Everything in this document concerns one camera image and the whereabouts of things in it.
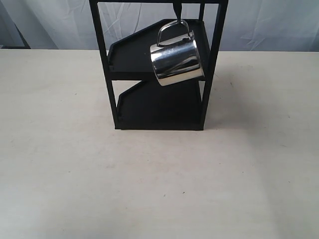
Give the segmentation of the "stainless steel mug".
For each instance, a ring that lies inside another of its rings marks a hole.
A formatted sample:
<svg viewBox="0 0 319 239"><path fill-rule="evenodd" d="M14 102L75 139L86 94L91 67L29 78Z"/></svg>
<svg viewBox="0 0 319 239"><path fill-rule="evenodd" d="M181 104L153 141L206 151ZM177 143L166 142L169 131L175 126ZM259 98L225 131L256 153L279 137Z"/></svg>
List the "stainless steel mug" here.
<svg viewBox="0 0 319 239"><path fill-rule="evenodd" d="M165 30L178 25L185 28L185 34L161 40ZM155 77L162 87L204 77L194 32L183 19L171 21L160 28L156 44L150 46L150 58Z"/></svg>

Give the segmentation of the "black tiered shelf rack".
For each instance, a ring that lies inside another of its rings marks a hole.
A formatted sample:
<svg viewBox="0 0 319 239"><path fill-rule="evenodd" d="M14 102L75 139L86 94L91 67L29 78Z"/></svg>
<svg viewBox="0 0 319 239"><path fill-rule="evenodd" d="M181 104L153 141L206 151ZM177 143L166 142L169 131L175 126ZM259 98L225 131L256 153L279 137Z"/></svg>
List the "black tiered shelf rack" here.
<svg viewBox="0 0 319 239"><path fill-rule="evenodd" d="M100 58L116 129L203 130L228 1L218 6L212 42L203 21L206 2L199 2L197 19L187 19L194 32L203 75L162 87L151 64L150 46L157 40L162 19L109 48L105 45L98 2L90 1Z"/></svg>

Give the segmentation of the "white backdrop cloth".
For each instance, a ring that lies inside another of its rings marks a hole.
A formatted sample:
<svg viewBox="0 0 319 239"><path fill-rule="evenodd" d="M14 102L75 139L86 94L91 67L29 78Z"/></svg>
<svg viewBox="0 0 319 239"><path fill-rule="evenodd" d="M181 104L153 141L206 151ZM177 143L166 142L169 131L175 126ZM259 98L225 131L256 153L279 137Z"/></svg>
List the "white backdrop cloth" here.
<svg viewBox="0 0 319 239"><path fill-rule="evenodd" d="M159 20L175 18L170 3L100 3L107 46ZM15 25L32 49L97 49L86 0L3 0L0 43L21 43ZM231 0L220 50L318 51L316 0Z"/></svg>

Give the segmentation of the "dark frame behind cloth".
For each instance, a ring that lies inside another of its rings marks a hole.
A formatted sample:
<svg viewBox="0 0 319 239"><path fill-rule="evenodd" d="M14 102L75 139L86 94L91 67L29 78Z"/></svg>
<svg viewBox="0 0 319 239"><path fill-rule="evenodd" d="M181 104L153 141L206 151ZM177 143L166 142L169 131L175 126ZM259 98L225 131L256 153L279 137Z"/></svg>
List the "dark frame behind cloth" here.
<svg viewBox="0 0 319 239"><path fill-rule="evenodd" d="M24 36L22 35L22 33L20 32L18 27L16 25L15 25L15 27L16 27L16 30L18 32L19 39L21 40L21 43L15 43L12 46L1 44L0 48L1 49L31 49L30 45L25 40Z"/></svg>

